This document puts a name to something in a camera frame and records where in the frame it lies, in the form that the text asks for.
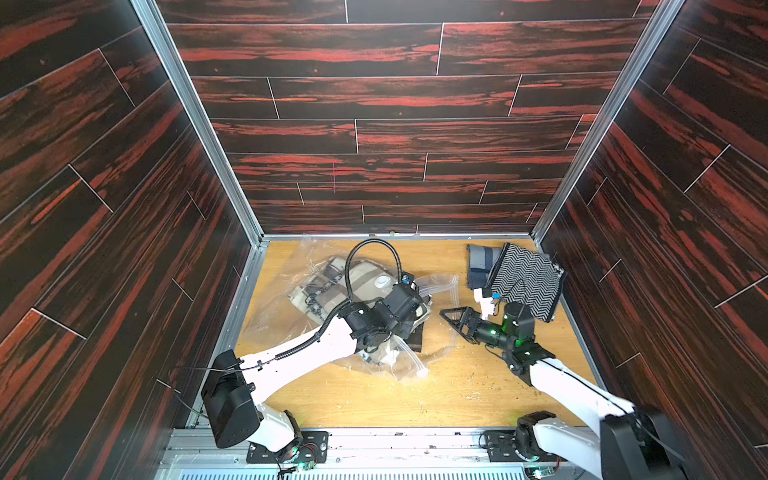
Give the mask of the aluminium front rail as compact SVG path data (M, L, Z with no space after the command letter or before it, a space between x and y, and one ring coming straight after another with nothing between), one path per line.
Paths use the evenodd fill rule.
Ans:
M249 464L253 448L217 449L207 428L177 430L163 452L157 479L591 479L564 460L524 463L510 453L493 462L483 438L489 427L326 428L325 461L288 472L274 461Z

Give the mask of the dark brown scarf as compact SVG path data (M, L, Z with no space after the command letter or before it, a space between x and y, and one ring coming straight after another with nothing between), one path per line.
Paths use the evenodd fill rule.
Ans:
M421 353L423 349L424 323L428 316L422 316L414 323L413 330L407 337L402 337L405 344L414 352Z

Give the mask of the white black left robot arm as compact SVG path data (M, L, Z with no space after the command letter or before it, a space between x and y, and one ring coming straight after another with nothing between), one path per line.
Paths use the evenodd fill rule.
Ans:
M219 449L250 442L278 456L291 456L302 434L287 411L266 404L277 391L323 365L361 351L374 352L397 336L406 339L429 314L431 297L414 283L399 282L384 298L335 306L316 329L281 345L241 358L219 354L201 390Z

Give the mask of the white vacuum bag valve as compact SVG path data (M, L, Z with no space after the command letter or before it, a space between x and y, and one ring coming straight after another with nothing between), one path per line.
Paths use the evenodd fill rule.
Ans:
M393 284L394 279L387 275L380 275L373 280L373 287L383 294L388 294Z

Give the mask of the black white herringbone scarf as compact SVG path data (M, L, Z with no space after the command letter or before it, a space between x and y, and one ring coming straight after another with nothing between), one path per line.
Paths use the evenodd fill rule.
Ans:
M533 317L554 320L567 272L544 253L506 243L489 276L491 297L527 305Z

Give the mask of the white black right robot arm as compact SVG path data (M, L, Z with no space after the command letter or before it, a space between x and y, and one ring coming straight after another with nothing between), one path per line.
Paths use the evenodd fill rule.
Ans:
M471 307L444 309L440 315L469 343L498 350L512 374L584 423L582 429L572 427L548 411L519 418L514 441L522 459L557 456L597 479L686 478L686 459L668 417L657 409L642 410L556 359L536 341L529 306L506 304L499 324Z

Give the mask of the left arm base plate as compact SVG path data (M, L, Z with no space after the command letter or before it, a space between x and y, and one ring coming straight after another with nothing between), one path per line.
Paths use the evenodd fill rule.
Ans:
M286 447L271 452L263 445L253 442L248 444L246 455L247 464L281 464L296 465L303 469L314 468L327 460L329 449L329 432L323 430L303 430L300 439L292 440Z

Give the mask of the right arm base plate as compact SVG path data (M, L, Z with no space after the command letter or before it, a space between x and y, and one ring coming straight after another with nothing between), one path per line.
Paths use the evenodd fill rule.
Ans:
M487 453L491 463L556 464L559 458L551 454L521 454L515 441L514 429L484 430L478 446Z

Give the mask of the blue grey striped scarf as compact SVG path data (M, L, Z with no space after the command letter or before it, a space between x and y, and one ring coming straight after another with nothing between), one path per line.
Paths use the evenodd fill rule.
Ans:
M470 290L484 288L488 284L491 271L498 261L501 251L501 247L467 246L467 285Z

